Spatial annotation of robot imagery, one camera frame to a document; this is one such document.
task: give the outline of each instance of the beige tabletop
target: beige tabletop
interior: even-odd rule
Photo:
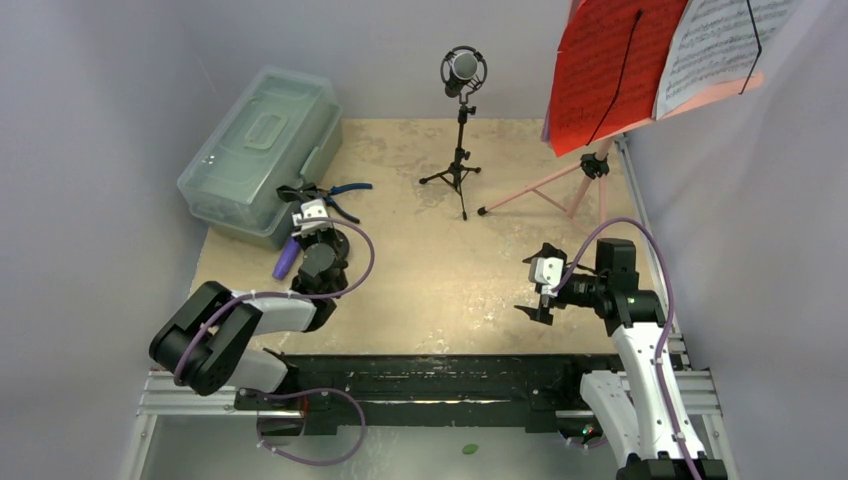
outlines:
[[[457,124],[448,120],[346,120],[344,140],[323,187],[370,182],[374,190],[339,195],[338,202],[362,220],[374,241],[371,277],[340,299],[327,324],[312,333],[256,337],[252,347],[287,353],[612,353],[603,322],[591,310],[555,311],[549,327],[527,319],[513,305],[535,305],[538,297],[521,259],[550,242],[569,254],[585,233],[558,209],[526,195],[479,217],[493,203],[575,162],[591,148],[556,158],[539,141],[539,120],[471,119],[464,147],[472,152],[464,186],[467,222],[459,197],[443,182],[421,186],[418,179],[448,166],[456,146]],[[608,217],[633,216],[634,208],[618,155],[610,152]],[[578,170],[544,187],[565,202],[582,180]],[[597,224],[597,188],[590,189],[577,220]],[[630,238],[640,251],[642,287],[651,288],[644,245],[629,225],[615,225],[607,236]],[[364,270],[368,249],[349,232],[352,251],[348,279]],[[216,280],[227,288],[285,290],[271,271],[279,252],[269,251],[210,230],[192,288]],[[594,265],[594,248],[582,264]]]

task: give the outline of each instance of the black tripod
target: black tripod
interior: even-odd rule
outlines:
[[[429,177],[422,178],[418,180],[418,183],[424,185],[425,183],[433,180],[434,178],[441,178],[445,181],[453,191],[459,194],[459,202],[462,204],[462,219],[468,220],[468,214],[465,213],[465,198],[462,196],[462,181],[465,180],[468,172],[480,173],[483,170],[480,167],[472,168],[466,167],[462,164],[463,160],[468,160],[471,158],[471,152],[462,148],[462,133],[465,130],[465,123],[468,122],[469,115],[475,115],[477,113],[477,107],[469,107],[465,103],[460,104],[459,106],[459,116],[456,118],[456,121],[459,122],[459,138],[456,140],[456,151],[453,155],[453,162],[448,165],[446,170],[442,170],[439,173],[430,175]],[[446,175],[450,175],[453,178],[453,181],[448,180]]]

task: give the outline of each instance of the blue handle pliers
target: blue handle pliers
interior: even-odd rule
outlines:
[[[328,207],[333,207],[337,212],[339,212],[339,215],[341,215],[347,221],[359,223],[359,219],[345,212],[344,209],[339,206],[338,202],[336,202],[333,196],[338,195],[340,193],[349,192],[351,190],[372,190],[373,188],[374,185],[370,183],[348,183],[347,185],[332,187],[329,190],[323,190],[319,188],[318,192],[324,198],[324,203],[326,203]]]

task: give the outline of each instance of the black microphone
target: black microphone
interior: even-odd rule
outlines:
[[[463,51],[455,55],[450,62],[450,74],[445,81],[445,95],[455,98],[462,91],[462,87],[468,84],[477,75],[477,57],[470,51]]]

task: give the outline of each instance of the robotic arm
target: robotic arm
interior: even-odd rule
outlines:
[[[345,235],[329,222],[305,222],[327,217],[323,200],[304,202],[295,214],[294,238],[304,251],[304,262],[282,298],[256,298],[238,302],[207,332],[190,352],[181,380],[199,395],[210,395],[224,385],[275,392],[292,366],[269,351],[248,350],[250,337],[272,332],[311,332],[323,326],[335,311],[331,299],[304,300],[298,294],[327,294],[347,288],[346,261],[350,251]],[[224,304],[250,292],[229,290],[206,282],[195,291],[150,343],[150,357],[171,372],[192,339]]]
[[[574,274],[555,292],[566,261],[564,252],[547,243],[534,257],[526,259],[530,263],[530,281],[540,295],[539,306],[516,308],[546,325],[553,323],[551,308],[563,309],[569,304],[592,308],[604,320],[607,335],[612,337],[627,372],[632,399],[625,394],[618,375],[610,371],[584,374],[580,395],[595,413],[615,452],[619,465],[616,478],[692,479],[677,441],[682,438],[703,480],[727,479],[724,463],[706,457],[686,415],[668,351],[658,345],[665,316],[656,293],[639,290],[633,242],[598,240],[593,273]],[[659,360],[663,378],[657,373],[655,348],[663,348]],[[663,382],[676,422],[663,402]],[[674,425],[679,425],[678,432]]]

